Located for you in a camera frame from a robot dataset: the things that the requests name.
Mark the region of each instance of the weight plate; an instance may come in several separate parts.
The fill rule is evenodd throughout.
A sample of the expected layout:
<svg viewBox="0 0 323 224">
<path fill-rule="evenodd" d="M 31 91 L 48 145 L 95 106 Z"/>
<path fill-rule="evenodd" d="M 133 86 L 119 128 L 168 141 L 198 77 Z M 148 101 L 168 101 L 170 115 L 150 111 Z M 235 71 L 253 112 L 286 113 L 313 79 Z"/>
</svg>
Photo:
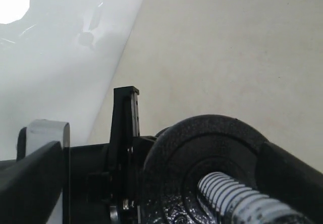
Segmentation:
<svg viewBox="0 0 323 224">
<path fill-rule="evenodd" d="M 266 141 L 225 116 L 197 116 L 168 128 L 144 164 L 143 223 L 211 223 L 197 200 L 198 181 L 219 171 L 256 189 L 257 153 Z"/>
</svg>

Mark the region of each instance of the white wall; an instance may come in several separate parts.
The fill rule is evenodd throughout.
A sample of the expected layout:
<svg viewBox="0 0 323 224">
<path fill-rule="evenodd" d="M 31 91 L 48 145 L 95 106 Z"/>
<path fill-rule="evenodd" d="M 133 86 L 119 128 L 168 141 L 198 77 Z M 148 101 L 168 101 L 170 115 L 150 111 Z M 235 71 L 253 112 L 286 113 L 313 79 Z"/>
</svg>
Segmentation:
<svg viewBox="0 0 323 224">
<path fill-rule="evenodd" d="M 140 89 L 142 134 L 198 114 L 239 118 L 323 171 L 323 0 L 144 0 L 114 87 Z"/>
</svg>

